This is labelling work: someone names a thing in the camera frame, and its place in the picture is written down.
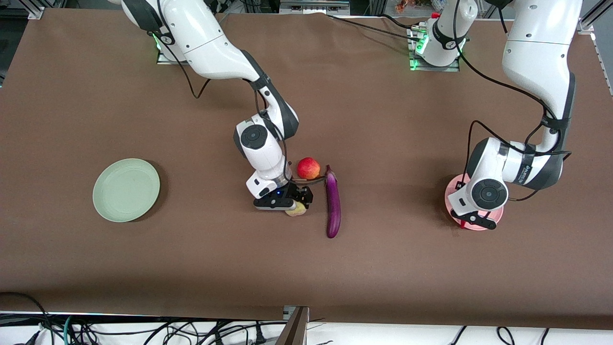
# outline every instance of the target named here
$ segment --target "brown tabletop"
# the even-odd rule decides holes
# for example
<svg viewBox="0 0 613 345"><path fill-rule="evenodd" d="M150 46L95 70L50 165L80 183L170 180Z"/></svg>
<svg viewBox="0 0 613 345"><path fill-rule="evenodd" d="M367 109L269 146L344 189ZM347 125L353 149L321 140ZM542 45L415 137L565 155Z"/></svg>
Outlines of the brown tabletop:
<svg viewBox="0 0 613 345"><path fill-rule="evenodd" d="M301 217L253 208L253 170L232 141L255 113L247 83L214 80L193 99L122 12L47 10L0 90L1 290L67 312L279 319L302 304L328 321L613 328L613 102L589 36L569 52L578 89L562 179L475 232L443 211L468 126L521 140L535 102L464 65L410 71L406 40L320 14L230 15L223 28L298 113L289 159L335 170L337 238L321 185ZM500 24L478 21L470 36L468 59L507 80ZM158 168L161 196L143 219L112 223L92 188L130 157Z"/></svg>

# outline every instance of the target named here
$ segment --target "light green round plate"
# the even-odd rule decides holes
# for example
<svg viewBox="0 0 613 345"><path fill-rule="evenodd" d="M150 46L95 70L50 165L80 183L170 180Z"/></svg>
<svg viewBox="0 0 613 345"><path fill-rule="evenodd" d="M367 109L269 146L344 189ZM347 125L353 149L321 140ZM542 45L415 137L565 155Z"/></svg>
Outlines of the light green round plate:
<svg viewBox="0 0 613 345"><path fill-rule="evenodd" d="M94 207L111 222L129 222L144 215L159 195L153 165L137 158L117 161L104 169L94 185Z"/></svg>

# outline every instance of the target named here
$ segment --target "red apple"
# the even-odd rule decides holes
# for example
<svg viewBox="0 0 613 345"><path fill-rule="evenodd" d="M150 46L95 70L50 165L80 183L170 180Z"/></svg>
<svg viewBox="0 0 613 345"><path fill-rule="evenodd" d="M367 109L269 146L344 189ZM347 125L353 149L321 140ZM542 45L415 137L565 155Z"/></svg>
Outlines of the red apple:
<svg viewBox="0 0 613 345"><path fill-rule="evenodd" d="M315 177L319 177L319 170L321 167L319 163L311 157L306 157L298 162L298 166L296 167L296 172L301 179L314 179Z"/></svg>

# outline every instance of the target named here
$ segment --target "purple eggplant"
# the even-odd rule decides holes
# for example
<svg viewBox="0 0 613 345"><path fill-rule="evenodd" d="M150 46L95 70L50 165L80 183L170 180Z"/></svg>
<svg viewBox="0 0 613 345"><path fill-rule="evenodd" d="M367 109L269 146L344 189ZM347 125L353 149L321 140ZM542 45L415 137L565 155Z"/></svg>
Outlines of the purple eggplant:
<svg viewBox="0 0 613 345"><path fill-rule="evenodd" d="M334 238L341 227L341 197L338 194L337 177L329 165L326 166L326 193L328 195L328 228L326 234L328 238Z"/></svg>

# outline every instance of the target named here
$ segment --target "robotic arm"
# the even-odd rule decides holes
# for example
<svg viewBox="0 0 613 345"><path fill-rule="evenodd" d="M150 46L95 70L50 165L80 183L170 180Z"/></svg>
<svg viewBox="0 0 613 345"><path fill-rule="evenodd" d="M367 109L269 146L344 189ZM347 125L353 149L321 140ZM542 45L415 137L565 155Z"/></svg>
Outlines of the robotic arm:
<svg viewBox="0 0 613 345"><path fill-rule="evenodd" d="M504 7L511 1L488 2ZM446 61L451 57L447 64L457 57L456 50L449 53L445 47L447 43L447 48L455 48L453 38L452 44L449 44L450 30L453 37L449 22L452 23L453 17L448 14L455 10L456 13L451 14L457 15L457 28L462 30L457 29L457 35L461 36L458 41L463 41L463 35L474 20L471 3L474 1L449 1L439 19L445 21L439 25L443 38L438 39L433 35L435 39L428 43L427 48L443 51L441 56ZM491 212L504 206L509 194L505 182L540 190L559 180L563 157L551 153L564 150L566 145L575 94L575 79L568 71L566 57L579 20L581 4L581 0L513 2L516 19L504 48L503 70L518 86L543 100L548 109L541 124L546 130L538 145L511 141L511 147L495 138L478 143L468 162L470 181L458 185L457 191L449 195L453 217L493 229L496 223L480 216L479 211Z"/></svg>
<svg viewBox="0 0 613 345"><path fill-rule="evenodd" d="M295 135L298 117L256 60L230 43L209 7L202 0L123 0L121 5L134 24L162 42L166 58L186 61L205 78L243 79L262 95L268 108L234 131L238 150L256 170L246 182L254 205L290 210L300 201L308 208L313 195L288 180L291 171L278 144Z"/></svg>

